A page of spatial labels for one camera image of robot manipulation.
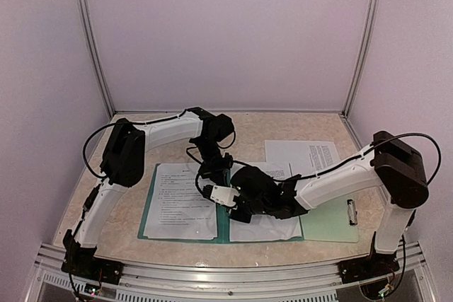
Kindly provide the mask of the printed paper stack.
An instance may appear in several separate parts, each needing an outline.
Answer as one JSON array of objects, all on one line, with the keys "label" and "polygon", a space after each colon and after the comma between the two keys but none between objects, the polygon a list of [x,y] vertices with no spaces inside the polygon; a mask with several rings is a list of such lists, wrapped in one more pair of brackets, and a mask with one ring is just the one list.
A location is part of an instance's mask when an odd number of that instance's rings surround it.
[{"label": "printed paper stack", "polygon": [[[251,165],[260,168],[264,173],[278,180],[288,178],[291,174],[288,163],[258,162]],[[255,243],[288,240],[303,240],[299,217],[276,219],[268,215],[253,215],[250,223],[231,220],[229,222],[230,243]]]}]

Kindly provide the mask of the dark green folder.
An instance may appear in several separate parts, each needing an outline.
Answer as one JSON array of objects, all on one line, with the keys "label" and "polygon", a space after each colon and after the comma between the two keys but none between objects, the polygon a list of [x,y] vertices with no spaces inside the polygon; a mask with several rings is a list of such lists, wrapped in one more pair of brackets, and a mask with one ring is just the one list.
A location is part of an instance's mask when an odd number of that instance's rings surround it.
[{"label": "dark green folder", "polygon": [[229,222],[231,219],[227,214],[227,210],[224,207],[216,205],[217,211],[217,237],[214,240],[165,240],[165,241],[174,241],[174,242],[186,242],[186,243],[205,243],[205,244],[233,244],[229,242]]}]

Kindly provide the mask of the printed paper sheet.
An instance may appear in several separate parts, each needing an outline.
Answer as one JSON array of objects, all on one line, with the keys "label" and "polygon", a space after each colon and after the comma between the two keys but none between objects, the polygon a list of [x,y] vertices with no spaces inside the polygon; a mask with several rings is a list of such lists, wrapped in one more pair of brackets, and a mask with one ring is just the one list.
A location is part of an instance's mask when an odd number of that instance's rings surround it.
[{"label": "printed paper sheet", "polygon": [[206,240],[217,237],[217,211],[195,186],[196,163],[160,163],[154,169],[138,237]]}]

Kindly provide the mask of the white paper sheet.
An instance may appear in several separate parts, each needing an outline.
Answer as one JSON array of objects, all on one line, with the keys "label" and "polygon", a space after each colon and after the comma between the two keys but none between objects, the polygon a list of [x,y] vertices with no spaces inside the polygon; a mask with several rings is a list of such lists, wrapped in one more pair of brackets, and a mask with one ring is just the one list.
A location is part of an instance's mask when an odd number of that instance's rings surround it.
[{"label": "white paper sheet", "polygon": [[310,175],[340,161],[331,141],[265,140],[265,157],[268,163],[287,166],[291,175]]}]

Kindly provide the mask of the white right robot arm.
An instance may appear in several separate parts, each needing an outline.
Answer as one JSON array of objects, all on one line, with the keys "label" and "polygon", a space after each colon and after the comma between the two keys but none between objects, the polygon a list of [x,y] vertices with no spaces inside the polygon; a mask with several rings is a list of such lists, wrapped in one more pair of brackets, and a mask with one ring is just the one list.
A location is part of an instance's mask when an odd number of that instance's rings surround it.
[{"label": "white right robot arm", "polygon": [[232,218],[243,223],[249,223],[253,215],[291,219],[353,192],[383,187],[390,198],[374,235],[374,251],[362,261],[362,271],[375,277],[389,266],[389,255],[396,252],[413,212],[429,196],[423,158],[401,139],[386,131],[377,132],[369,146],[348,159],[319,173],[284,180],[245,165],[230,179],[239,192],[234,200],[239,212]]}]

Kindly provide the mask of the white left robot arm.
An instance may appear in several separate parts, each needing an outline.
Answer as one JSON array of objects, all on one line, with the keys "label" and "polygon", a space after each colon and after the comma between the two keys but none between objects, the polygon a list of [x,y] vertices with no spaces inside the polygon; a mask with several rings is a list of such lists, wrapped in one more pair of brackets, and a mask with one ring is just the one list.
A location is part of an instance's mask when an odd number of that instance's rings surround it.
[{"label": "white left robot arm", "polygon": [[126,191],[144,176],[145,154],[158,146],[187,139],[199,151],[199,176],[216,185],[229,186],[233,159],[222,153],[221,141],[236,134],[234,123],[225,114],[214,115],[202,108],[149,122],[125,118],[108,124],[112,129],[102,153],[97,182],[82,207],[79,221],[67,230],[63,244],[74,269],[84,277],[99,270],[94,253],[104,223]]}]

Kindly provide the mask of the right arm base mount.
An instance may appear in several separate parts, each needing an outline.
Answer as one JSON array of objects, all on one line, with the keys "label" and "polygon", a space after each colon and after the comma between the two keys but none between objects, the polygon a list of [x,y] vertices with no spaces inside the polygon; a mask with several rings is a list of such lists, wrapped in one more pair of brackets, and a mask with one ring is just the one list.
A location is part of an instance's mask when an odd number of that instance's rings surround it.
[{"label": "right arm base mount", "polygon": [[400,270],[396,252],[378,253],[372,241],[370,252],[363,257],[343,260],[338,263],[338,271],[343,284],[364,281]]}]

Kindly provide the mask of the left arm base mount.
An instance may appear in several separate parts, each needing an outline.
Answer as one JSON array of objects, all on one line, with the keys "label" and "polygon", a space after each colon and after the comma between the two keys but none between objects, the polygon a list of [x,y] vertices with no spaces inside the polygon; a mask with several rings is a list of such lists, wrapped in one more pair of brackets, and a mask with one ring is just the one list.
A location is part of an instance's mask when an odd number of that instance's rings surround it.
[{"label": "left arm base mount", "polygon": [[63,238],[65,248],[64,261],[61,270],[67,274],[99,281],[101,283],[118,285],[124,264],[95,256],[97,248],[83,248],[77,243],[68,229]]}]

